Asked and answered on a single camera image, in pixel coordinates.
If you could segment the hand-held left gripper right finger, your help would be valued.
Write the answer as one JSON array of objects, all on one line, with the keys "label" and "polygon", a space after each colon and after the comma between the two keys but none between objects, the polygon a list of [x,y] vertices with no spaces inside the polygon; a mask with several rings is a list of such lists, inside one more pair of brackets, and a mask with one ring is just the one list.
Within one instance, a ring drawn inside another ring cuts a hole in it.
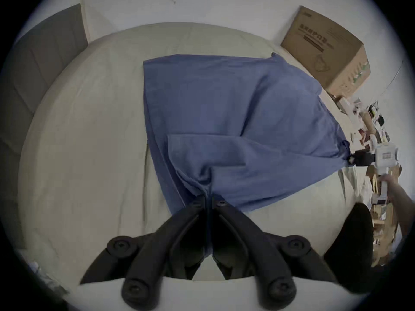
[{"label": "hand-held left gripper right finger", "polygon": [[285,308],[297,294],[293,277],[338,281],[303,236],[263,232],[223,198],[211,198],[212,256],[225,279],[255,277],[263,308]]}]

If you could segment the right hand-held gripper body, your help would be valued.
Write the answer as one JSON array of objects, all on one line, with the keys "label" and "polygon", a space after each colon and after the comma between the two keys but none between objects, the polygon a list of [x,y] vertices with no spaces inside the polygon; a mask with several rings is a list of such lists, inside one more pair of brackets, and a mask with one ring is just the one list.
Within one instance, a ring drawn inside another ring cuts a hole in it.
[{"label": "right hand-held gripper body", "polygon": [[355,166],[376,168],[377,175],[388,174],[390,168],[398,164],[398,148],[394,143],[381,143],[372,150],[362,149],[355,152]]}]

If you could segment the person's right hand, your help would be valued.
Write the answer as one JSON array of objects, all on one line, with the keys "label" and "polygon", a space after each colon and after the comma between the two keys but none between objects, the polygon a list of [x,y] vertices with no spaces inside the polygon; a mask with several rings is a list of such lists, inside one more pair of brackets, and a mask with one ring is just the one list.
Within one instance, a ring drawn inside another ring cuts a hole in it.
[{"label": "person's right hand", "polygon": [[378,178],[378,181],[380,181],[381,183],[387,184],[388,192],[395,192],[396,190],[400,188],[398,179],[391,174],[378,175],[377,178]]}]

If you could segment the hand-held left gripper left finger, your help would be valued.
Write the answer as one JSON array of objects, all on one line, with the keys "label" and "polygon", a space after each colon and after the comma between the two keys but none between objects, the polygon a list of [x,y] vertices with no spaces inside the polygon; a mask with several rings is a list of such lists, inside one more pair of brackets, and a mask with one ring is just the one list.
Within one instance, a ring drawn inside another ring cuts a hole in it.
[{"label": "hand-held left gripper left finger", "polygon": [[190,280],[205,259],[205,202],[197,196],[154,233],[112,238],[80,285],[124,278],[120,295],[128,306],[155,308],[163,276]]}]

